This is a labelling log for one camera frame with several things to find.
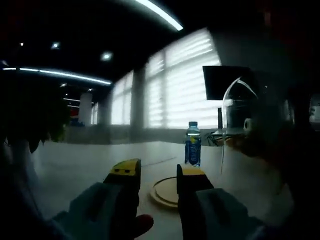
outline ceiling light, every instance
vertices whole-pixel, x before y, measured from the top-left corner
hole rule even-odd
[[[64,98],[64,100],[80,102],[80,100],[77,100],[77,99],[71,99],[71,98]]]
[[[2,70],[16,70],[16,68],[15,67],[6,67],[6,68],[3,68]],[[29,72],[40,72],[40,73],[44,73],[44,74],[52,74],[52,75],[59,75],[59,76],[64,76],[64,77],[69,77],[69,78],[74,78],[74,79],[87,80],[89,82],[99,83],[99,84],[103,84],[103,85],[111,85],[111,83],[112,83],[111,81],[99,80],[99,79],[94,79],[91,77],[79,76],[79,75],[74,75],[74,74],[64,73],[64,72],[59,72],[59,71],[47,71],[47,70],[32,69],[32,68],[20,68],[20,70],[29,71]]]
[[[8,63],[5,60],[2,60],[1,63],[5,66],[9,66]]]
[[[96,82],[96,83],[105,84],[105,85],[111,85],[110,81],[98,80],[98,79],[94,79],[94,78],[86,77],[86,76],[78,76],[78,75],[73,75],[73,74],[63,73],[63,72],[58,72],[58,71],[47,71],[47,70],[39,70],[39,71],[40,71],[40,73],[44,73],[44,74],[60,75],[60,76],[65,76],[65,77],[70,77],[70,78],[75,78],[75,79],[88,80],[91,82]]]
[[[148,0],[135,0],[135,1],[146,6],[148,9],[150,9],[154,13],[158,14],[160,17],[162,17],[164,20],[166,20],[169,24],[171,24],[178,31],[184,29],[176,20],[174,20],[173,17],[171,17],[168,13],[163,11],[160,7],[158,7],[154,3],[152,3]]]
[[[54,42],[51,46],[51,49],[59,49],[60,47],[60,42]]]
[[[2,68],[2,70],[16,70],[15,67],[5,67],[5,68]]]
[[[101,61],[109,61],[112,58],[112,52],[106,51],[101,55]]]
[[[39,72],[38,69],[32,69],[32,68],[21,68],[21,67],[20,67],[20,70],[21,70],[21,71],[30,71],[30,72]]]

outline round wooden board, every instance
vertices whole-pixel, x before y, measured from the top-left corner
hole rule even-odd
[[[159,204],[170,208],[178,207],[177,178],[169,177],[156,182],[150,196]]]

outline fluorescent light strip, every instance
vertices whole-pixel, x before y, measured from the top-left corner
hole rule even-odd
[[[80,100],[77,99],[70,99],[70,98],[64,98],[64,100],[68,100],[68,101],[75,101],[75,102],[80,102]]]
[[[16,70],[16,68],[15,67],[6,67],[6,68],[3,68],[2,70]],[[25,67],[21,67],[20,70],[21,71],[29,71],[29,72],[40,72],[40,73],[44,73],[44,74],[53,74],[53,75],[59,75],[59,76],[64,76],[64,77],[70,77],[70,78],[74,78],[74,79],[88,80],[90,82],[95,82],[95,83],[100,83],[100,84],[105,84],[105,85],[111,85],[110,81],[102,81],[102,80],[94,79],[91,77],[78,76],[78,75],[63,73],[63,72],[59,72],[59,71],[47,71],[47,70],[32,69],[32,68],[25,68]]]
[[[158,14],[160,17],[162,17],[164,20],[166,20],[169,24],[174,26],[175,29],[178,31],[184,29],[176,20],[174,20],[168,13],[163,11],[160,7],[155,5],[154,3],[148,1],[148,0],[136,0],[138,3],[146,6],[148,9],[153,11],[154,13]]]
[[[38,69],[32,69],[32,68],[20,68],[21,71],[30,71],[30,72],[39,72]]]
[[[106,84],[106,85],[111,84],[111,82],[109,82],[109,81],[102,81],[102,80],[98,80],[98,79],[94,79],[94,78],[90,78],[90,77],[78,76],[78,75],[73,75],[73,74],[63,73],[63,72],[58,72],[58,71],[47,71],[47,70],[39,70],[39,71],[40,71],[40,73],[44,73],[44,74],[53,74],[53,75],[65,76],[65,77],[70,77],[70,78],[75,78],[75,79],[83,79],[83,80],[88,80],[91,82],[96,82],[96,83]]]

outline bottle cap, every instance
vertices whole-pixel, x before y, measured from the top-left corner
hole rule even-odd
[[[198,122],[197,121],[190,121],[189,122],[189,127],[197,127],[198,126]]]

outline window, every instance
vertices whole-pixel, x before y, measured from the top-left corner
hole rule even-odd
[[[152,56],[146,66],[145,128],[187,128],[189,121],[202,129],[216,128],[222,101],[207,100],[203,66],[220,64],[206,29]]]
[[[91,125],[98,124],[98,103],[96,103],[91,109]]]
[[[130,125],[133,79],[134,72],[131,71],[115,84],[112,91],[112,125]]]

